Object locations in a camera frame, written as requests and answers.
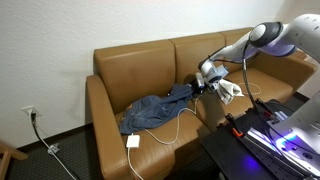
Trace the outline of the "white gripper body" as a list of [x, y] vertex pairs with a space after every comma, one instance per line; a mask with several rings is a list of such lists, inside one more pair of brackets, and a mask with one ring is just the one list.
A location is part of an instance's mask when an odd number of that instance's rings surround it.
[[203, 90], [205, 87], [209, 88], [211, 91], [216, 91], [216, 90], [217, 90], [217, 85], [214, 84], [214, 83], [208, 83], [208, 82], [206, 82], [201, 73], [197, 72], [197, 73], [195, 74], [195, 77], [196, 77], [197, 87], [198, 87], [200, 90]]

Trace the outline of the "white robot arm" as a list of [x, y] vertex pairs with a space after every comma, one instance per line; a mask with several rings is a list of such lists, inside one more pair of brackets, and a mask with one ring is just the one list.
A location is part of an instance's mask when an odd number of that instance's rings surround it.
[[[320, 31], [318, 14], [304, 14], [288, 24], [265, 22], [254, 27], [236, 43], [224, 46], [198, 65], [202, 83], [224, 97], [231, 94], [220, 87], [228, 70], [213, 65], [220, 57], [244, 64], [259, 52], [283, 57], [298, 49], [312, 58], [320, 59]], [[297, 111], [264, 130], [251, 128], [245, 136], [259, 148], [266, 147], [280, 162], [293, 169], [303, 180], [320, 178], [320, 93], [315, 94]]]

